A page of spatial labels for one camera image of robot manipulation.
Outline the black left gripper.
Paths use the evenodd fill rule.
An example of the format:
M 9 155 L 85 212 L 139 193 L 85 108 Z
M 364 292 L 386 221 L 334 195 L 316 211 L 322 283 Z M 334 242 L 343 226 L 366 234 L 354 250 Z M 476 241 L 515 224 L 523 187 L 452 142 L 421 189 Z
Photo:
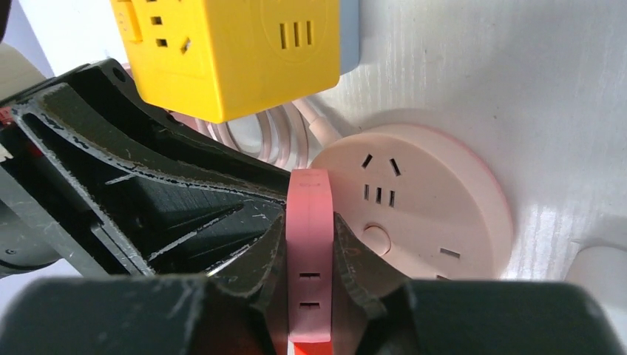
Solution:
M 1 276 L 67 261 L 83 276 L 209 271 L 245 251 L 284 196 L 168 183 L 67 125 L 85 102 L 67 83 L 1 108 Z

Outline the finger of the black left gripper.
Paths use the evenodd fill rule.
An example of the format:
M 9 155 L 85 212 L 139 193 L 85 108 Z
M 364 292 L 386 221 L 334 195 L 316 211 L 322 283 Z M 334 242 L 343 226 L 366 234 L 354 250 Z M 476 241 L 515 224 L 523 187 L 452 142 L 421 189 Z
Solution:
M 235 152 L 145 103 L 117 61 L 78 68 L 65 81 L 86 104 L 67 125 L 131 169 L 168 183 L 286 195 L 288 172 Z

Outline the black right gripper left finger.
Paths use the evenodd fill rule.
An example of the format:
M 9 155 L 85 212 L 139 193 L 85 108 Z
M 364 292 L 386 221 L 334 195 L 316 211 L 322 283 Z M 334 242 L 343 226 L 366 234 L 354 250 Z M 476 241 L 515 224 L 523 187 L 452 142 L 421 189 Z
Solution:
M 3 354 L 283 354 L 285 217 L 213 276 L 62 277 L 26 287 Z

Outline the yellow cube socket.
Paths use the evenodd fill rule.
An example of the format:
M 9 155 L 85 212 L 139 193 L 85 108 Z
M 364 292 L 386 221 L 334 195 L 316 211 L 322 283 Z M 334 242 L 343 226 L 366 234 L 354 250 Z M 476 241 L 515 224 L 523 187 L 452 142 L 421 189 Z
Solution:
M 338 1 L 114 0 L 140 97 L 224 123 L 335 87 Z

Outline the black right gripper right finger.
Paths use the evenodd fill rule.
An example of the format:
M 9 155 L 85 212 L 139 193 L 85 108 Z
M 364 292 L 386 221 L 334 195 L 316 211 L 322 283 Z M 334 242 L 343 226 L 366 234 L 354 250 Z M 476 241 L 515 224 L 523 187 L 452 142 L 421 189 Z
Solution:
M 621 354 L 599 304 L 568 283 L 413 280 L 334 217 L 335 354 Z

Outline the pink plug adapter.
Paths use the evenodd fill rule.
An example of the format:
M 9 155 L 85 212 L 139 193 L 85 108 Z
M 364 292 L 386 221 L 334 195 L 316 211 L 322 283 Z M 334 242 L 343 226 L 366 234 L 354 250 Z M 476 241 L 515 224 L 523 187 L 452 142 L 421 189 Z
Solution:
M 288 339 L 295 354 L 332 354 L 333 199 L 324 169 L 292 171 L 285 221 Z

